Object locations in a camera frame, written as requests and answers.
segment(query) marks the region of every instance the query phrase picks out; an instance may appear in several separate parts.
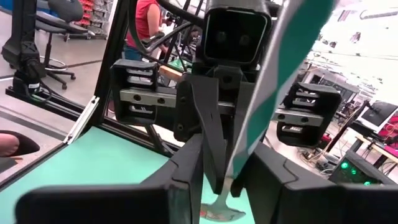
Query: floor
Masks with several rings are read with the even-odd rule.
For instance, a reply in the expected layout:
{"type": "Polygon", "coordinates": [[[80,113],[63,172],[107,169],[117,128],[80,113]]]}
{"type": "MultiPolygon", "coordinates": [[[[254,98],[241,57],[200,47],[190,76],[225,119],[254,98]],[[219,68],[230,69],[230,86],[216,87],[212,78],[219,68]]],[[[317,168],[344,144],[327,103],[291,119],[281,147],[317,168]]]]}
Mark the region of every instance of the floor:
{"type": "MultiPolygon", "coordinates": [[[[3,24],[2,30],[0,31],[0,45],[3,46],[10,37],[11,16],[0,12],[0,20],[3,24]]],[[[45,52],[47,38],[48,35],[45,32],[36,32],[35,42],[40,52],[45,52]]],[[[106,45],[105,40],[71,39],[68,42],[64,42],[63,37],[59,36],[55,36],[52,43],[52,57],[68,65],[101,60],[106,45]]],[[[50,88],[53,88],[54,91],[69,100],[75,101],[81,105],[86,105],[93,96],[100,66],[100,63],[91,63],[89,65],[70,68],[70,71],[76,73],[77,79],[70,80],[67,77],[64,78],[64,80],[68,82],[67,90],[62,90],[61,84],[55,82],[51,78],[45,78],[44,82],[50,88]]],[[[12,78],[10,78],[10,76],[13,73],[14,71],[9,68],[7,62],[0,57],[0,129],[10,129],[25,134],[34,139],[41,146],[41,150],[35,154],[23,156],[23,160],[20,161],[18,165],[0,174],[0,181],[54,148],[63,140],[73,125],[70,120],[7,96],[4,90],[12,84],[12,78]]],[[[182,145],[181,142],[177,142],[173,138],[170,131],[161,127],[155,128],[165,140],[182,145]]],[[[339,127],[335,123],[331,123],[328,132],[333,136],[337,133],[338,128],[339,127]]],[[[275,123],[271,123],[267,132],[269,144],[285,157],[318,174],[318,171],[315,170],[311,164],[308,164],[300,158],[298,152],[301,149],[286,146],[278,141],[275,129],[275,123]]],[[[341,156],[349,149],[353,142],[354,136],[346,135],[335,146],[331,153],[341,156]]],[[[375,161],[378,156],[377,154],[371,153],[368,155],[368,158],[371,161],[375,161]]],[[[396,173],[396,170],[394,170],[390,174],[390,178],[398,182],[398,174],[396,173]]]]}

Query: office chair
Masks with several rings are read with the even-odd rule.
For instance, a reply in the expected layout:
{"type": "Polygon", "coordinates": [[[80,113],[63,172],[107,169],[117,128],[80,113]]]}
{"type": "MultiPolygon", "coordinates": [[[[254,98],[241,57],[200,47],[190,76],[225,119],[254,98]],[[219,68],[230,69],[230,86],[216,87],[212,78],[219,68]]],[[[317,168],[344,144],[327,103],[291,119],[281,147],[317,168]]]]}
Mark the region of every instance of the office chair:
{"type": "MultiPolygon", "coordinates": [[[[39,0],[40,6],[45,5],[46,1],[39,0]]],[[[62,84],[62,89],[67,89],[67,83],[57,75],[68,75],[72,80],[76,79],[73,72],[68,72],[67,65],[59,60],[50,58],[51,41],[53,34],[82,34],[87,36],[95,35],[86,28],[73,24],[74,21],[80,21],[83,17],[83,6],[78,0],[48,0],[48,8],[56,13],[58,17],[52,16],[42,11],[36,13],[36,29],[44,30],[49,33],[49,41],[45,49],[45,55],[42,57],[47,75],[62,84]],[[57,62],[61,67],[51,65],[50,62],[57,62]]]]}

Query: red shirt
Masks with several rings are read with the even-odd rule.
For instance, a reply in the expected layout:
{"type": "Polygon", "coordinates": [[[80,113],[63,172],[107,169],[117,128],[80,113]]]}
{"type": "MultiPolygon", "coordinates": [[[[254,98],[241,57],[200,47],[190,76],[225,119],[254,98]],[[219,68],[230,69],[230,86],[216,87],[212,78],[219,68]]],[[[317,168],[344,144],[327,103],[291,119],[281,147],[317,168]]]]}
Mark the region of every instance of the red shirt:
{"type": "MultiPolygon", "coordinates": [[[[148,9],[151,4],[155,4],[159,7],[159,4],[156,0],[138,0],[137,9],[136,9],[136,29],[138,38],[140,40],[149,38],[149,27],[148,27],[148,9]]],[[[161,25],[162,16],[159,20],[159,25],[161,25]]],[[[127,45],[130,47],[135,47],[136,43],[132,39],[132,35],[130,32],[127,32],[127,45]]]]}

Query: teal mat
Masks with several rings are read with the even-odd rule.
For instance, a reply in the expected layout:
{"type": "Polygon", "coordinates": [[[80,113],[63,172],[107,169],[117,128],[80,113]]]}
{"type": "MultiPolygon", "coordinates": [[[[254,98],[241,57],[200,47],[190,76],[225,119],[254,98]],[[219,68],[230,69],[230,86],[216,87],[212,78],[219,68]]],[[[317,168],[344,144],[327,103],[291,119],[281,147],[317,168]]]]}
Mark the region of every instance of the teal mat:
{"type": "MultiPolygon", "coordinates": [[[[167,158],[144,147],[91,128],[72,145],[62,149],[17,182],[0,192],[0,223],[14,224],[14,206],[29,190],[46,185],[137,184],[160,168],[167,158]]],[[[212,203],[216,195],[206,179],[202,202],[212,203]]],[[[229,196],[228,205],[246,212],[234,224],[254,223],[246,192],[229,196]]],[[[201,224],[214,223],[201,219],[201,224]]]]}

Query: green led light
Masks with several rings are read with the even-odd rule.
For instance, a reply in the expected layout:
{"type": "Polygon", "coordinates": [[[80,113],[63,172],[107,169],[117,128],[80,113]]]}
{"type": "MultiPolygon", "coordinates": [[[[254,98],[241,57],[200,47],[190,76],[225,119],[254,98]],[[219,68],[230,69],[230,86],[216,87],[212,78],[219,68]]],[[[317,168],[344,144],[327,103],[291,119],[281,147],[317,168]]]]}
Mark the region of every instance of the green led light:
{"type": "Polygon", "coordinates": [[[344,162],[341,164],[342,169],[347,169],[348,168],[348,163],[344,162]]]}

